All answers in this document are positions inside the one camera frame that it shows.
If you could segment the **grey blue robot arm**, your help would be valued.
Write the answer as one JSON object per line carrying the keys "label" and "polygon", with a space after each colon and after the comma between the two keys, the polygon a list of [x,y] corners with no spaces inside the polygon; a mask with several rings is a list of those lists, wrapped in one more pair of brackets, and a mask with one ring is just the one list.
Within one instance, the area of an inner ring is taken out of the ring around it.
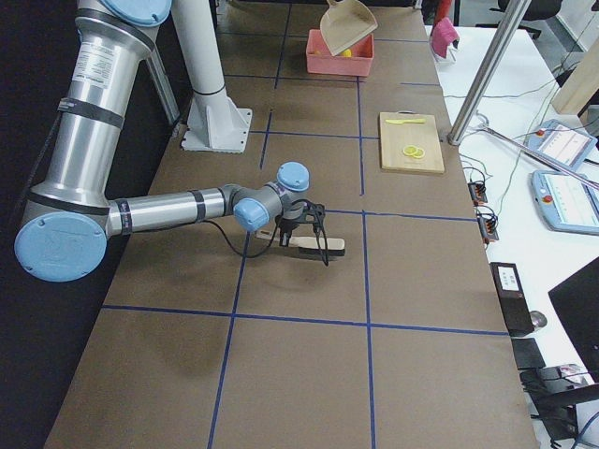
{"label": "grey blue robot arm", "polygon": [[307,197],[308,169],[281,165],[276,178],[251,189],[237,184],[176,194],[109,200],[105,188],[139,64],[146,62],[170,118],[177,103],[155,41],[172,20],[193,88],[188,151],[243,152],[252,111],[226,92],[210,5],[205,1],[81,1],[80,49],[51,132],[55,146],[44,181],[27,195],[14,253],[22,269],[46,282],[80,279],[102,261],[118,235],[213,222],[232,216],[248,232],[275,223],[287,245],[294,229],[312,226],[326,254],[325,209]]}

